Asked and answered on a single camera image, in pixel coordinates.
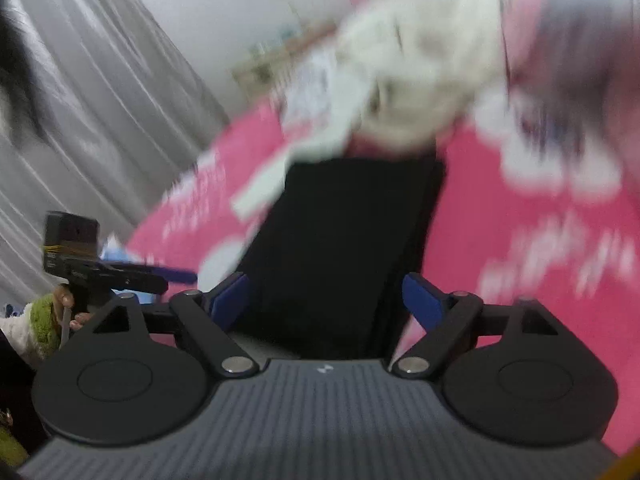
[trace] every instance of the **blue gripper pad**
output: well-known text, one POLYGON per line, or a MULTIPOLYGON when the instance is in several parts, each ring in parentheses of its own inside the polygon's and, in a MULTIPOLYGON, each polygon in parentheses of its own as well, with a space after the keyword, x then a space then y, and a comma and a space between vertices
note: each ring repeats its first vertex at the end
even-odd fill
POLYGON ((206 309, 211 320, 224 332, 229 330, 250 302, 249 278, 246 274, 232 275, 213 290, 206 309))
POLYGON ((444 316, 442 292, 431 286, 420 274, 412 272, 402 280, 402 301, 423 329, 434 329, 444 316))

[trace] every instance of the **black hair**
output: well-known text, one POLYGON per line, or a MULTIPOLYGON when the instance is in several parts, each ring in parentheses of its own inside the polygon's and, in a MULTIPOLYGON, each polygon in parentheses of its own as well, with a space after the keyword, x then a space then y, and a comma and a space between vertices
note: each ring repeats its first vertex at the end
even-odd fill
POLYGON ((14 146, 22 146, 29 131, 46 140, 40 93, 27 49, 9 15, 6 0, 0 0, 0 89, 8 104, 9 138, 14 146))

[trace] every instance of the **black circular pad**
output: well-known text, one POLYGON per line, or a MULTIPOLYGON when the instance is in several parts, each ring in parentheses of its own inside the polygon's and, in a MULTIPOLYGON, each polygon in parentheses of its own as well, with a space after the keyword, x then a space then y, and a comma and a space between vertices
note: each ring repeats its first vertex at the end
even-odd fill
POLYGON ((610 372, 559 325, 557 335, 510 333, 462 354, 442 391, 470 426, 523 446, 601 437, 618 398, 610 372))
POLYGON ((89 326, 42 364, 32 389, 51 433, 92 446, 169 433, 190 420, 206 394, 206 374, 186 352, 146 333, 93 333, 89 326))
POLYGON ((131 359, 105 359, 89 365, 78 377, 78 388, 87 397, 122 402, 142 395, 153 381, 151 368, 131 359))

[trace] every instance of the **white wall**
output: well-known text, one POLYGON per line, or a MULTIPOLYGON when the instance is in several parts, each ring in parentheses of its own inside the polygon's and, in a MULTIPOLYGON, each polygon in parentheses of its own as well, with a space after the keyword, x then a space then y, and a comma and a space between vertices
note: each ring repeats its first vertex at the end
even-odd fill
POLYGON ((278 37, 295 23, 293 4, 303 19, 343 16, 349 0, 142 0, 165 33, 211 88, 230 115, 246 107, 230 74, 259 41, 278 37))

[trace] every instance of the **logo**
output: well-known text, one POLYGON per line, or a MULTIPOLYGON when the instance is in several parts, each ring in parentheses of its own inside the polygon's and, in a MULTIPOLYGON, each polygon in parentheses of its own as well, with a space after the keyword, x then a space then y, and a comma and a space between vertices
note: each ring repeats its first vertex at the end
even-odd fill
POLYGON ((324 365, 316 368, 316 370, 318 370, 321 374, 328 374, 334 370, 334 367, 332 367, 331 365, 324 365))

